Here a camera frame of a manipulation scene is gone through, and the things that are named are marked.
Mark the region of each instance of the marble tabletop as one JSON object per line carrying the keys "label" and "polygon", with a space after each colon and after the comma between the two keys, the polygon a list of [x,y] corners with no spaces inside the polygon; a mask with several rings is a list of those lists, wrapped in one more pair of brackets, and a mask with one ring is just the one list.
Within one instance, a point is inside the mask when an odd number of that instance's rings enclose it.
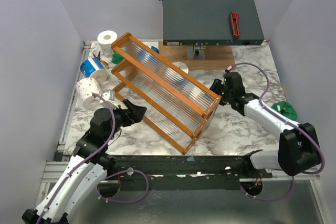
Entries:
{"label": "marble tabletop", "polygon": [[[157,41],[145,41],[145,44],[158,47]],[[89,58],[93,56],[93,52],[98,53],[98,51],[98,44],[93,42]],[[261,46],[233,46],[232,51],[236,63],[251,62],[266,71],[271,83],[270,90],[264,98],[268,105],[285,100],[267,43],[263,43]],[[111,68],[114,66],[111,59],[105,60],[109,62],[110,66],[109,77],[101,87],[102,89],[113,89],[120,80],[111,73]],[[257,69],[251,66],[239,66],[236,71],[243,78],[246,92],[261,95],[266,87],[266,80]],[[223,79],[223,72],[222,70],[198,70],[190,71],[189,74],[202,84],[210,87],[215,78]],[[94,113],[94,110],[84,109],[77,96],[75,96],[74,104],[75,109],[65,136],[64,155],[71,155],[76,142],[89,128]],[[261,125],[243,117],[227,105],[218,106],[209,128],[188,151],[187,155],[244,155],[259,149],[277,150],[278,142]],[[181,155],[178,150],[145,122],[123,128],[121,136],[109,145],[107,153],[119,155]]]}

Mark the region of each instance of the purple cable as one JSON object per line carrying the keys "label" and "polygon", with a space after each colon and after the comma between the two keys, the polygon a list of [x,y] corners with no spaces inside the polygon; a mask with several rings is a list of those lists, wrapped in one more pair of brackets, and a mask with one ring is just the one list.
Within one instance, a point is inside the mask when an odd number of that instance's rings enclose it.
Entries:
{"label": "purple cable", "polygon": [[[324,167],[325,167],[325,164],[326,164],[326,159],[324,157],[324,154],[322,153],[322,150],[321,148],[317,145],[317,143],[306,133],[304,132],[301,128],[297,127],[295,124],[291,123],[291,122],[287,122],[286,119],[282,118],[282,116],[280,116],[277,112],[273,111],[272,109],[270,109],[269,107],[267,107],[264,102],[263,102],[263,97],[264,95],[267,93],[268,89],[269,89],[269,86],[270,86],[270,82],[269,82],[269,79],[268,79],[268,76],[267,74],[265,73],[265,71],[263,71],[260,67],[258,67],[257,65],[253,64],[253,63],[248,63],[248,62],[241,62],[241,63],[237,63],[237,64],[234,64],[232,65],[231,67],[236,67],[236,66],[239,66],[239,65],[250,65],[250,66],[253,66],[255,68],[257,68],[266,78],[266,81],[267,81],[267,86],[266,86],[266,89],[263,91],[263,93],[261,94],[260,98],[259,98],[259,103],[260,103],[260,106],[262,108],[264,108],[268,113],[270,113],[271,115],[273,115],[274,117],[276,117],[277,119],[283,121],[284,123],[287,123],[289,126],[297,129],[301,134],[303,134],[310,142],[311,144],[316,148],[316,150],[318,151],[320,157],[321,157],[321,166],[320,168],[317,170],[317,171],[314,171],[314,172],[303,172],[305,174],[318,174],[320,173],[321,171],[323,171]],[[252,198],[255,198],[255,199],[258,199],[258,200],[262,200],[262,201],[277,201],[277,200],[282,200],[284,198],[286,198],[287,196],[289,196],[292,191],[293,191],[293,188],[294,188],[294,177],[292,178],[292,183],[291,183],[291,186],[290,186],[290,189],[289,191],[282,197],[280,198],[277,198],[277,199],[264,199],[264,198],[256,198],[250,194],[248,194],[247,196],[248,197],[252,197]]]}
{"label": "purple cable", "polygon": [[[50,201],[45,205],[44,209],[49,209],[50,205],[53,203],[54,199],[56,198],[57,194],[59,193],[59,191],[62,189],[63,185],[65,184],[65,182],[68,180],[69,177],[71,177],[71,175],[77,170],[78,167],[80,167],[83,163],[85,163],[86,161],[92,159],[97,153],[99,153],[108,143],[109,141],[113,138],[113,134],[114,134],[114,130],[116,129],[116,118],[114,116],[114,112],[110,106],[110,104],[99,94],[94,94],[92,93],[92,96],[94,98],[98,97],[100,100],[102,100],[107,108],[110,110],[111,116],[112,116],[112,130],[111,133],[109,135],[109,137],[106,139],[105,143],[99,147],[99,149],[97,149],[95,152],[93,152],[92,154],[90,154],[87,158],[85,158],[83,161],[81,161],[78,165],[76,165],[69,173],[68,173],[68,177],[65,177],[62,182],[59,184],[58,188],[55,190],[54,194],[51,196]],[[43,218],[45,214],[45,211],[43,210],[42,213],[40,214],[40,216],[38,217],[36,224],[39,224]]]}
{"label": "purple cable", "polygon": [[[114,174],[112,174],[112,175],[110,175],[110,176],[107,176],[105,179],[109,179],[109,178],[114,177],[114,176],[117,176],[117,175],[119,175],[119,174],[122,174],[122,173],[128,173],[128,172],[130,172],[130,171],[129,171],[129,170],[122,170],[122,171],[120,171],[120,172],[117,172],[117,173],[114,173]],[[140,198],[138,198],[138,199],[134,199],[134,200],[129,200],[129,201],[123,201],[123,200],[117,200],[117,199],[104,198],[103,196],[101,196],[100,191],[99,191],[99,186],[98,186],[98,187],[97,187],[97,193],[98,193],[98,195],[99,195],[99,198],[102,198],[102,199],[107,200],[107,201],[109,201],[109,202],[121,203],[121,204],[132,204],[132,203],[136,203],[136,202],[142,200],[142,199],[147,195],[147,193],[148,193],[148,189],[149,189],[149,181],[148,181],[148,178],[146,177],[146,175],[145,175],[143,172],[141,172],[141,171],[139,171],[139,170],[132,170],[132,172],[140,173],[140,174],[145,178],[145,180],[146,180],[146,190],[145,190],[145,193],[144,193]]]}

